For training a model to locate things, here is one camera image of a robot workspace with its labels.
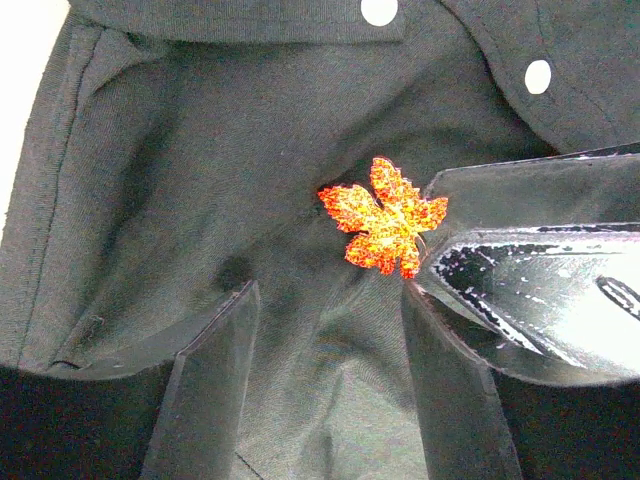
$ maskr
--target white background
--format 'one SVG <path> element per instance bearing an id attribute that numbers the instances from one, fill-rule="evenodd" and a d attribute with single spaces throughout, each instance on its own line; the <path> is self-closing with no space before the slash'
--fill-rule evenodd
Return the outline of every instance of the white background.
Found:
<path id="1" fill-rule="evenodd" d="M 24 127 L 53 44 L 69 10 L 66 0 L 0 2 L 0 238 Z"/>

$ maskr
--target green cotton fabric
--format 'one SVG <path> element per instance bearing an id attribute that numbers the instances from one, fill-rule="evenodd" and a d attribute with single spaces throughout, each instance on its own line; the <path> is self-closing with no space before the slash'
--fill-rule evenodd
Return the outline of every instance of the green cotton fabric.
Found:
<path id="1" fill-rule="evenodd" d="M 426 186 L 638 141 L 636 6 L 406 0 L 374 27 L 355 0 L 70 3 L 0 250 L 0 361 L 86 366 L 253 278 L 232 478 L 425 478 L 402 281 L 344 260 L 316 192 L 375 155 Z"/>

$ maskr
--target leaf pin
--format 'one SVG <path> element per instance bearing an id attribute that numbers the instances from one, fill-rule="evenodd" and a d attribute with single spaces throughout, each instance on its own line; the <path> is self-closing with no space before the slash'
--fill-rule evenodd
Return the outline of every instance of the leaf pin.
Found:
<path id="1" fill-rule="evenodd" d="M 364 268 L 378 267 L 390 275 L 400 259 L 400 273 L 413 278 L 420 271 L 416 241 L 420 232 L 435 230 L 447 214 L 445 197 L 425 200 L 420 189 L 403 178 L 384 157 L 375 157 L 371 185 L 382 207 L 360 185 L 330 187 L 318 192 L 331 218 L 343 232 L 360 232 L 347 246 L 345 259 Z"/>

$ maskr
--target shiny black plastic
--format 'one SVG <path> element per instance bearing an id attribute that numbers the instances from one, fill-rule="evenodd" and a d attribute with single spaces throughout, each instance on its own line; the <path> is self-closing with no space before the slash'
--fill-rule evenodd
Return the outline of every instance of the shiny black plastic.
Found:
<path id="1" fill-rule="evenodd" d="M 2 367 L 2 477 L 226 478 L 258 309 L 249 282 L 86 368 Z"/>
<path id="2" fill-rule="evenodd" d="M 432 182 L 402 307 L 430 480 L 640 478 L 638 151 Z"/>

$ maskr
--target snap button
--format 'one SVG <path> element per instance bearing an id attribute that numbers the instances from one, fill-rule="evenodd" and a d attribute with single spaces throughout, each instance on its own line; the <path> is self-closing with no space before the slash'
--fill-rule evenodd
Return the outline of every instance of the snap button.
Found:
<path id="1" fill-rule="evenodd" d="M 398 13 L 398 0 L 362 0 L 360 4 L 364 19 L 376 27 L 383 27 Z"/>
<path id="2" fill-rule="evenodd" d="M 532 95 L 544 93 L 551 83 L 551 67 L 544 60 L 531 62 L 524 75 L 524 83 Z"/>

